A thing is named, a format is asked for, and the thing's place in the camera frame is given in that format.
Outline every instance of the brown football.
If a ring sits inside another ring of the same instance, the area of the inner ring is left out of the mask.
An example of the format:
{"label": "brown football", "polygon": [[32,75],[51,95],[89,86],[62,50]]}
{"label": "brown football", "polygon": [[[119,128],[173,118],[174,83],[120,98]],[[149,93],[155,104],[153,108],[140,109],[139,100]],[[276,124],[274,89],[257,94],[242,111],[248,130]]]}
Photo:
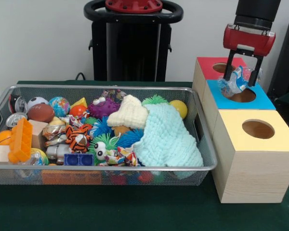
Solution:
{"label": "brown football", "polygon": [[54,111],[49,105],[39,103],[30,108],[27,116],[28,119],[49,123],[54,117]]}

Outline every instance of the white wall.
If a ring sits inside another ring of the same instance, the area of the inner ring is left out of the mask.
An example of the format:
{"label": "white wall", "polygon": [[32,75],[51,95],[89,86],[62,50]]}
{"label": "white wall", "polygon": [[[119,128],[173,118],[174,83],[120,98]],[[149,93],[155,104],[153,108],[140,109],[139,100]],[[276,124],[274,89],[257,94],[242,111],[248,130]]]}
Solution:
{"label": "white wall", "polygon": [[[80,71],[93,79],[91,22],[83,16],[88,1],[0,0],[0,92],[18,80],[73,79]],[[223,32],[237,0],[173,1],[184,8],[184,19],[172,25],[167,81],[192,81],[196,56],[228,55]],[[263,62],[265,89],[288,23],[289,0],[282,0],[272,28],[277,39]]]}

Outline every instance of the black cable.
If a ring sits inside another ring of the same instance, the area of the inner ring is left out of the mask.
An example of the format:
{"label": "black cable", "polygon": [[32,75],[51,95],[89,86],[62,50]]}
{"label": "black cable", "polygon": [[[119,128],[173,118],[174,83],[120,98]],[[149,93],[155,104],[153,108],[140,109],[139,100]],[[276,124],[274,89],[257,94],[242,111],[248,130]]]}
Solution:
{"label": "black cable", "polygon": [[78,80],[79,76],[82,76],[83,80],[86,80],[86,77],[85,77],[85,75],[84,75],[82,72],[79,72],[79,73],[76,75],[75,80]]}

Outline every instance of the white ball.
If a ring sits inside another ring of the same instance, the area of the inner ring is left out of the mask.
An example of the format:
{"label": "white ball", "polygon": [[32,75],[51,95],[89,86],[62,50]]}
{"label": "white ball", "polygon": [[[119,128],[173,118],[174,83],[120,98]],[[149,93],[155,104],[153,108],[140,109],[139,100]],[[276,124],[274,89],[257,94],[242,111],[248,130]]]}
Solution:
{"label": "white ball", "polygon": [[27,111],[29,111],[31,107],[39,103],[48,104],[48,101],[42,97],[34,97],[27,103]]}

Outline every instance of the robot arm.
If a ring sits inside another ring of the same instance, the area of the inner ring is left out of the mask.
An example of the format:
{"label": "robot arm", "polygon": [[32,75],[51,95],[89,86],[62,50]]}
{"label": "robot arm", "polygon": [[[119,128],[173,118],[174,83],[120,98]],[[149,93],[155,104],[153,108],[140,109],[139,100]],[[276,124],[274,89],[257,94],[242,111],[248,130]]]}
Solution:
{"label": "robot arm", "polygon": [[234,24],[228,24],[223,46],[230,49],[224,79],[229,80],[232,59],[236,53],[257,58],[249,86],[254,86],[264,56],[270,52],[275,41],[271,32],[280,0],[239,0]]}

